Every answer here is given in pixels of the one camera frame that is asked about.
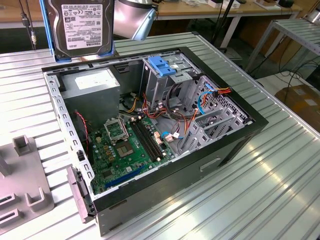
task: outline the ram slot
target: ram slot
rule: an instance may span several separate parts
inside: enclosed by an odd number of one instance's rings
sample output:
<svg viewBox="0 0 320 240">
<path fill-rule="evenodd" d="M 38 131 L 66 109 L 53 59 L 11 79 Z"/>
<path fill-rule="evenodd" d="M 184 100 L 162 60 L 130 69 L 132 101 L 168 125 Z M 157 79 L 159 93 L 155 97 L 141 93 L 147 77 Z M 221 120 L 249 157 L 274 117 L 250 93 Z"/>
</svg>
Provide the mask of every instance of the ram slot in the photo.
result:
<svg viewBox="0 0 320 240">
<path fill-rule="evenodd" d="M 144 150 L 150 157 L 151 161 L 156 162 L 158 158 L 161 159 L 163 155 L 158 145 L 147 132 L 146 127 L 141 122 L 131 122 L 130 126 L 134 131 L 136 137 L 138 138 L 139 142 L 143 146 Z"/>
</svg>

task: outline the desk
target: desk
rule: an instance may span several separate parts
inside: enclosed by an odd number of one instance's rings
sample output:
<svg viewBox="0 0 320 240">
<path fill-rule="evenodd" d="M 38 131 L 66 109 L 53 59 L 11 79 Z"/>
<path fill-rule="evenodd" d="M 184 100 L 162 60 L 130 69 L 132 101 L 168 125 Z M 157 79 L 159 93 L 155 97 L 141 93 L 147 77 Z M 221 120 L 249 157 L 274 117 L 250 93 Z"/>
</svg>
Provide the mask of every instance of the desk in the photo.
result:
<svg viewBox="0 0 320 240">
<path fill-rule="evenodd" d="M 317 239 L 320 234 L 320 134 L 199 35 L 115 41 L 120 56 L 189 47 L 269 122 L 226 165 L 102 239 Z M 48 49 L 0 55 L 0 145 L 34 137 L 55 208 L 0 240 L 100 240 L 82 224 L 67 181 L 71 163 L 41 67 Z"/>
<path fill-rule="evenodd" d="M 290 15 L 291 19 L 295 19 L 302 10 L 296 4 L 294 4 L 292 8 L 266 10 L 255 4 L 253 1 L 254 0 L 247 0 L 246 4 L 241 4 L 239 8 L 230 10 L 228 17 L 233 19 L 221 44 L 221 48 L 226 48 L 228 46 L 241 17 Z M 156 17 L 156 20 L 206 19 L 217 18 L 219 16 L 220 8 L 214 8 L 207 4 L 200 4 L 199 6 L 192 7 L 185 2 L 179 1 L 178 3 L 161 2 L 158 11 L 159 14 Z M 40 11 L 31 11 L 31 16 L 35 27 L 44 26 Z M 20 9 L 8 6 L 7 9 L 0 10 L 0 29 L 22 27 Z"/>
<path fill-rule="evenodd" d="M 279 36 L 281 39 L 286 35 L 306 48 L 295 67 L 298 67 L 302 63 L 309 51 L 312 51 L 314 54 L 320 56 L 320 26 L 310 23 L 305 19 L 272 20 L 250 55 L 248 64 L 245 68 L 247 73 L 249 72 L 261 48 L 274 29 L 280 32 Z"/>
</svg>

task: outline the green motherboard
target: green motherboard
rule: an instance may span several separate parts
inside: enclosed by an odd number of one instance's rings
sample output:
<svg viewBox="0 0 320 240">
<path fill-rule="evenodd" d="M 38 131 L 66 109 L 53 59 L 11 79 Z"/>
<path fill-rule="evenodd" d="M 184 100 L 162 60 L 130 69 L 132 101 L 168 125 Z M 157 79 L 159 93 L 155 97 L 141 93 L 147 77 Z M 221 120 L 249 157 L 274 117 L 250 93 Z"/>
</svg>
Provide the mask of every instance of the green motherboard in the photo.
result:
<svg viewBox="0 0 320 240">
<path fill-rule="evenodd" d="M 157 144 L 153 134 L 157 130 L 151 120 L 145 117 L 141 120 L 141 123 L 149 132 L 155 144 Z M 130 122 L 125 122 L 124 126 L 128 133 L 128 139 L 127 141 L 118 141 L 115 145 L 111 143 L 105 128 L 89 134 L 93 144 L 93 164 L 91 166 L 95 177 L 91 185 L 94 194 L 100 194 L 109 187 L 120 184 L 122 178 L 127 178 L 126 180 L 128 180 L 136 176 L 137 173 L 144 173 L 175 157 L 169 145 L 164 142 L 162 147 L 159 146 L 162 152 L 160 161 L 158 161 L 159 159 L 152 160 L 136 136 Z M 121 133 L 116 125 L 112 125 L 111 130 L 110 128 L 108 130 L 112 137 Z"/>
</svg>

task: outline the aluminum workbench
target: aluminum workbench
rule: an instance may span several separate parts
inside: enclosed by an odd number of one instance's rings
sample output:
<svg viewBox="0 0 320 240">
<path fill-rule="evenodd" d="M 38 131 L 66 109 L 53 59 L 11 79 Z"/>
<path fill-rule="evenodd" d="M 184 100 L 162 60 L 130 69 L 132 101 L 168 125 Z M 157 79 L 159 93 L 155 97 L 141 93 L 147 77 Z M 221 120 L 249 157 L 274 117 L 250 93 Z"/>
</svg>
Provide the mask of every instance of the aluminum workbench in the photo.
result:
<svg viewBox="0 0 320 240">
<path fill-rule="evenodd" d="M 187 46 L 268 121 L 267 127 L 211 175 L 173 195 L 104 239 L 311 239 L 320 234 L 319 134 L 268 94 L 199 35 L 115 43 L 120 55 Z M 18 239 L 100 239 L 82 224 L 66 167 L 71 164 L 41 67 L 49 50 L 0 55 L 0 144 L 34 137 L 55 208 L 0 236 Z"/>
<path fill-rule="evenodd" d="M 277 47 L 280 40 L 283 39 L 284 36 L 288 36 L 289 38 L 306 48 L 303 56 L 300 57 L 300 61 L 296 63 L 296 66 L 298 66 L 299 63 L 304 60 L 309 51 L 318 56 L 320 55 L 320 26 L 315 25 L 302 18 L 272 20 L 265 30 L 264 34 L 262 35 L 260 41 L 256 45 L 255 49 L 253 50 L 252 54 L 250 55 L 248 65 L 245 68 L 245 71 L 247 73 L 250 70 L 251 66 L 254 64 L 261 48 L 266 43 L 268 37 L 274 29 L 278 30 L 280 34 L 266 53 L 266 56 L 274 51 L 274 49 Z"/>
</svg>

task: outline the hard drive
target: hard drive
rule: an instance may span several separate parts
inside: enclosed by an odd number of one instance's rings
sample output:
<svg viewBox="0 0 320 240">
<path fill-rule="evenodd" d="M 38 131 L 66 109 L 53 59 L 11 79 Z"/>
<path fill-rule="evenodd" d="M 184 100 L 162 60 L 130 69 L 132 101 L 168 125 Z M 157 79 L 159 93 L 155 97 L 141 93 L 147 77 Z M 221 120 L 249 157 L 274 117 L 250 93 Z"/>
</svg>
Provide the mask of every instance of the hard drive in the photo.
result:
<svg viewBox="0 0 320 240">
<path fill-rule="evenodd" d="M 40 0 L 40 5 L 56 62 L 113 54 L 113 0 Z"/>
</svg>

